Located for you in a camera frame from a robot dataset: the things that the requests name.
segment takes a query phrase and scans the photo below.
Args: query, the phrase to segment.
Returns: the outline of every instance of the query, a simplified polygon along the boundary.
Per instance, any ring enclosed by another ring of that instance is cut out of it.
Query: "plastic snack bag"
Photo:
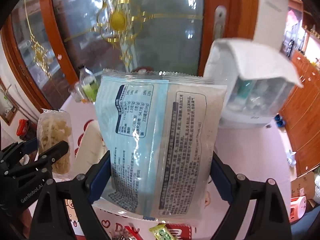
[[[69,144],[69,151],[52,164],[54,178],[72,178],[71,167],[75,161],[70,115],[64,111],[43,109],[37,126],[39,154],[61,141]]]
[[[149,231],[152,232],[158,240],[175,240],[169,230],[165,227],[165,224],[149,228]]]
[[[141,236],[136,233],[131,227],[124,226],[123,230],[117,232],[113,237],[112,240],[143,240]]]
[[[96,114],[111,180],[101,197],[144,218],[196,224],[225,93],[202,77],[104,71]]]

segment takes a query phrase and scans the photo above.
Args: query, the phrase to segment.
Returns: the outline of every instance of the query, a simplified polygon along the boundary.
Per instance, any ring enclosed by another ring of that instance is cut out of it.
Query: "door handle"
[[[214,13],[213,40],[221,39],[226,25],[227,9],[219,5]]]

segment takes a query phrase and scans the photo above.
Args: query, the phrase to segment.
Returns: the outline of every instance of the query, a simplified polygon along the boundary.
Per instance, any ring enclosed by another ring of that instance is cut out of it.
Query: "gold decorative pattern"
[[[31,41],[31,48],[33,50],[34,56],[33,56],[33,62],[39,66],[43,72],[50,78],[50,72],[49,72],[49,66],[48,66],[48,58],[47,58],[47,50],[44,49],[43,46],[39,44],[39,42],[36,40],[35,36],[33,35],[30,23],[28,19],[28,13],[27,13],[27,5],[26,0],[24,0],[24,9],[26,13],[26,19],[28,24],[28,29],[30,33],[30,41]]]
[[[136,15],[131,15],[131,9],[135,9]],[[100,21],[100,16],[107,12],[108,17],[105,22]],[[150,14],[141,11],[132,0],[102,0],[102,7],[96,14],[96,24],[81,33],[68,37],[64,42],[79,37],[88,32],[98,32],[101,37],[121,50],[120,60],[124,62],[126,70],[130,72],[132,60],[131,46],[135,38],[143,29],[143,24],[154,18],[183,18],[190,20],[202,20],[203,16],[192,14]]]
[[[305,25],[305,26],[304,26],[304,29],[305,29],[305,30],[308,30],[308,26]],[[317,39],[320,39],[320,33],[316,32],[315,29],[312,28],[312,29],[310,30],[310,34],[313,35],[313,36],[315,36]]]

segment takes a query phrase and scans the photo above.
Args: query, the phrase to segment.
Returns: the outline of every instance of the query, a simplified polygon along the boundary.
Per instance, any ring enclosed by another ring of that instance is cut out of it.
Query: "glass door panel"
[[[14,37],[27,70],[52,108],[58,110],[70,95],[69,84],[48,41],[39,0],[20,0],[11,13],[11,19]],[[43,47],[43,52],[46,54],[43,59],[47,62],[48,75],[37,64],[39,61],[34,60],[36,54],[31,35],[34,36],[33,40]]]
[[[93,73],[106,67],[125,70],[119,59],[120,51],[113,49],[98,32],[90,32],[102,0],[52,0],[52,3],[62,40],[78,75],[83,64]]]
[[[102,10],[103,0],[52,1],[75,69],[86,64],[94,73],[106,67],[151,67],[197,74],[204,0],[105,0]],[[104,27],[101,33],[97,19]],[[115,37],[115,43],[106,41]],[[130,57],[129,67],[125,56]]]

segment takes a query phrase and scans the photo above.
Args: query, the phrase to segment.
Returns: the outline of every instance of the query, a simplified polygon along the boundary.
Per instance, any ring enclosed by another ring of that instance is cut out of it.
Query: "plastic bottle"
[[[245,103],[247,101],[247,97],[250,95],[252,88],[254,87],[256,81],[255,80],[241,80],[238,79],[236,85],[238,86],[238,90],[232,92],[236,93],[236,97],[233,102],[228,103],[228,107],[232,111],[241,112],[245,107]]]
[[[99,85],[93,73],[85,65],[80,67],[79,83],[88,99],[94,103],[97,98]]]

